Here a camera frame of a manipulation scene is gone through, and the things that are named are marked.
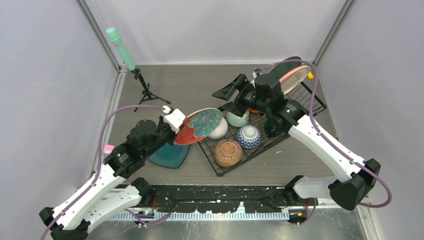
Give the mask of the light green bowl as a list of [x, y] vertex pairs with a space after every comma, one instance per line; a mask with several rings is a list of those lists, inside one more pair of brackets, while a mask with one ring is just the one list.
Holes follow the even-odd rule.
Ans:
[[226, 113], [227, 122], [237, 128], [243, 127], [249, 123], [250, 112], [247, 110], [243, 116], [237, 116], [231, 112]]

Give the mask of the teal square plate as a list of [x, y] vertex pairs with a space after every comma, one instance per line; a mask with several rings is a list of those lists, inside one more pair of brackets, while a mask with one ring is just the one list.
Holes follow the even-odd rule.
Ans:
[[189, 145], [170, 145], [167, 143], [147, 159], [160, 167], [177, 169], [183, 164], [189, 149]]

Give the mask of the cream bowl red rim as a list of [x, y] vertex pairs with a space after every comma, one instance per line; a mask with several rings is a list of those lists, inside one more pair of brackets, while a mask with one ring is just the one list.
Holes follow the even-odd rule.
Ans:
[[213, 140], [218, 140], [223, 138], [227, 132], [228, 132], [228, 122], [227, 120], [223, 117], [221, 119], [220, 124], [218, 125], [218, 127], [211, 133], [209, 134], [207, 137]]

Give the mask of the red plate blue flower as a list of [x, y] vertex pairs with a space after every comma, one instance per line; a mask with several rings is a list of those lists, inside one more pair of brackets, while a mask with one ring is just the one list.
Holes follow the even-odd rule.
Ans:
[[222, 112], [217, 108], [204, 108], [187, 117], [174, 143], [187, 146], [208, 137], [221, 123]]

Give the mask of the black wire dish rack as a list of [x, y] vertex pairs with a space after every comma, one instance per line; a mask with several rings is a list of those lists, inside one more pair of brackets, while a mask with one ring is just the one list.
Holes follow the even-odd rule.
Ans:
[[248, 112], [246, 124], [235, 116], [225, 116], [227, 128], [219, 138], [206, 137], [200, 149], [218, 177], [240, 167], [289, 137], [273, 126], [262, 113]]

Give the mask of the blue white patterned bowl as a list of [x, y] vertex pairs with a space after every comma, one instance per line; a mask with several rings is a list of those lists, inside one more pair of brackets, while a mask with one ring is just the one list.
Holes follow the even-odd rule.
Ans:
[[254, 125], [244, 125], [236, 132], [236, 141], [243, 149], [252, 150], [260, 146], [262, 136]]

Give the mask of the brown speckled bowl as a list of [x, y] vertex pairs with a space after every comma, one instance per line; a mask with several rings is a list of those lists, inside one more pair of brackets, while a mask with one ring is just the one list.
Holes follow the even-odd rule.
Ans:
[[232, 168], [242, 161], [243, 150], [237, 141], [226, 139], [217, 144], [213, 157], [220, 167]]

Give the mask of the blue floral plate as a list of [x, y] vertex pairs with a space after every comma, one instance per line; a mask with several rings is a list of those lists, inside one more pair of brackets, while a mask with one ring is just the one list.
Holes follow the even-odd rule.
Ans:
[[300, 67], [301, 65], [302, 63], [298, 61], [274, 64], [274, 68], [269, 73], [279, 80], [288, 72]]

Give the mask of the pink cream plate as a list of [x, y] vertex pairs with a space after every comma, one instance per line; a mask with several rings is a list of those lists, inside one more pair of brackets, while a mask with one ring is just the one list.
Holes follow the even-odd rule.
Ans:
[[292, 91], [298, 84], [308, 78], [311, 72], [311, 67], [307, 65], [301, 65], [290, 70], [288, 73], [283, 75], [280, 79], [281, 91], [284, 95], [287, 95]]

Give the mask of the orange mug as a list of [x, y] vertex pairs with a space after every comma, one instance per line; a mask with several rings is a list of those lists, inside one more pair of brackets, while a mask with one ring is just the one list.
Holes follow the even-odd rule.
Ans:
[[260, 113], [260, 111], [252, 109], [252, 108], [248, 108], [248, 111], [252, 114], [259, 114]]

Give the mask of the dark green mug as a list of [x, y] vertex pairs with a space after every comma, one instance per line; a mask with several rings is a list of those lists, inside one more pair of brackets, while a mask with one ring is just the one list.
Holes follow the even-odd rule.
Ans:
[[264, 124], [264, 131], [269, 138], [277, 137], [283, 133], [283, 130], [272, 124], [269, 119]]

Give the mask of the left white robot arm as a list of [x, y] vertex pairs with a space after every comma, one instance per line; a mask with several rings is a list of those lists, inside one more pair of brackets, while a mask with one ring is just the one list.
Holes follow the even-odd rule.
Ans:
[[126, 141], [115, 146], [99, 164], [99, 169], [77, 192], [56, 207], [43, 208], [39, 216], [54, 240], [85, 240], [100, 223], [139, 204], [153, 202], [153, 187], [142, 177], [106, 200], [102, 198], [145, 165], [153, 153], [174, 143], [186, 116], [171, 113], [159, 122], [141, 120]]

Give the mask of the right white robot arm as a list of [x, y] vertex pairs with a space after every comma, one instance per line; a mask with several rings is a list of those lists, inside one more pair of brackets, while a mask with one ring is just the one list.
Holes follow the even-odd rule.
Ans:
[[345, 210], [352, 211], [373, 189], [381, 164], [350, 152], [326, 131], [320, 130], [314, 116], [299, 102], [285, 97], [281, 81], [272, 74], [258, 75], [251, 84], [245, 74], [239, 74], [231, 83], [212, 96], [226, 101], [227, 112], [242, 116], [248, 109], [264, 113], [266, 119], [284, 133], [297, 139], [318, 156], [333, 172], [333, 177], [295, 177], [285, 192], [291, 205], [304, 199], [331, 199]]

